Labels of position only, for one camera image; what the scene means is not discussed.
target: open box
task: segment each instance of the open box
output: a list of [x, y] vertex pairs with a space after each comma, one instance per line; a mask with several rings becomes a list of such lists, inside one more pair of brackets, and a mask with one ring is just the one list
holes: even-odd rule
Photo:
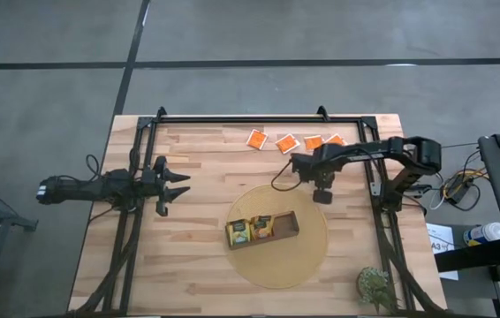
[[224, 229], [226, 230], [226, 238], [229, 244], [229, 248], [231, 250], [237, 250], [239, 248], [257, 246], [259, 244], [268, 243], [279, 239], [287, 239], [290, 237], [297, 236], [297, 234], [299, 234], [299, 224], [297, 223], [297, 217], [295, 216], [295, 212], [290, 211], [273, 215], [272, 220], [274, 222], [274, 226], [272, 229], [273, 233], [272, 236], [267, 238], [251, 240], [246, 243], [235, 244], [235, 245], [231, 244], [231, 240], [229, 238], [228, 225], [226, 225]]

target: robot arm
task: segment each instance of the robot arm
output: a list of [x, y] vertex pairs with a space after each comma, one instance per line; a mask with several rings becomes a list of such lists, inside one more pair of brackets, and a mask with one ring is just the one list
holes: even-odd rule
[[171, 203], [189, 186], [170, 189], [166, 183], [189, 179], [166, 168], [164, 156], [158, 156], [154, 168], [143, 170], [140, 178], [135, 178], [126, 169], [112, 170], [95, 180], [82, 181], [75, 178], [49, 177], [38, 187], [36, 199], [41, 204], [58, 204], [66, 200], [107, 201], [113, 208], [133, 210], [141, 198], [158, 196], [156, 212], [167, 216], [165, 203]]
[[330, 204], [335, 172], [345, 164], [393, 159], [405, 167], [392, 180], [382, 180], [380, 203], [383, 209], [401, 209], [403, 193], [421, 176], [433, 175], [441, 169], [441, 145], [422, 138], [391, 137], [388, 140], [340, 146], [325, 144], [314, 150], [313, 155], [292, 154], [292, 172], [299, 174], [300, 182], [314, 181], [315, 202]]

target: circular mat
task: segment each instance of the circular mat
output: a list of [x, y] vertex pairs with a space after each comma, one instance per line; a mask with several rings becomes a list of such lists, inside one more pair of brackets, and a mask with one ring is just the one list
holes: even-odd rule
[[224, 241], [232, 266], [251, 283], [288, 288], [305, 282], [321, 266], [329, 241], [327, 222], [310, 194], [300, 190], [279, 192], [271, 185], [261, 185], [232, 204], [227, 221], [289, 211], [295, 212], [299, 224], [299, 234], [295, 237], [235, 251]]

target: wooden tabletop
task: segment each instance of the wooden tabletop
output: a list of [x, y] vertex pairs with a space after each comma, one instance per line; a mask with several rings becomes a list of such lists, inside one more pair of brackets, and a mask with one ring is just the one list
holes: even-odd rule
[[[403, 136], [398, 115], [374, 116], [381, 139]], [[103, 170], [128, 167], [137, 118], [115, 117]], [[269, 135], [261, 151], [246, 145], [252, 129]], [[282, 155], [274, 142], [287, 133], [302, 144], [292, 152], [306, 153], [303, 137], [316, 134], [326, 139], [339, 133], [348, 143], [359, 142], [356, 124], [158, 126], [155, 155], [166, 155], [172, 171], [191, 176], [175, 184], [191, 186], [191, 190], [168, 205], [167, 217], [155, 213], [155, 199], [147, 201], [129, 314], [375, 313], [373, 307], [359, 304], [355, 290], [356, 276], [364, 267], [381, 267], [361, 163], [347, 164], [334, 182], [333, 203], [319, 205], [328, 222], [329, 249], [319, 271], [306, 283], [282, 290], [255, 286], [237, 274], [226, 259], [223, 228], [229, 208], [242, 193], [269, 184], [284, 167], [289, 154]], [[392, 161], [386, 164], [390, 177], [402, 168]], [[289, 185], [297, 180], [286, 171], [278, 181]], [[312, 193], [314, 188], [301, 185], [299, 189]], [[93, 216], [109, 207], [96, 203]], [[107, 273], [117, 220], [117, 212], [111, 212], [89, 226], [70, 309], [83, 304]], [[423, 214], [417, 208], [404, 207], [398, 222], [408, 268], [433, 301], [446, 308]]]

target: succulent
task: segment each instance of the succulent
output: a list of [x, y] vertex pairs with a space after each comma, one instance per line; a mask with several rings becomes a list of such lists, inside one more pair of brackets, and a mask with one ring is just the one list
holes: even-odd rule
[[393, 311], [397, 304], [395, 290], [390, 285], [389, 274], [381, 269], [366, 267], [358, 274], [356, 289], [361, 296], [360, 302], [373, 304], [380, 313], [380, 306]]

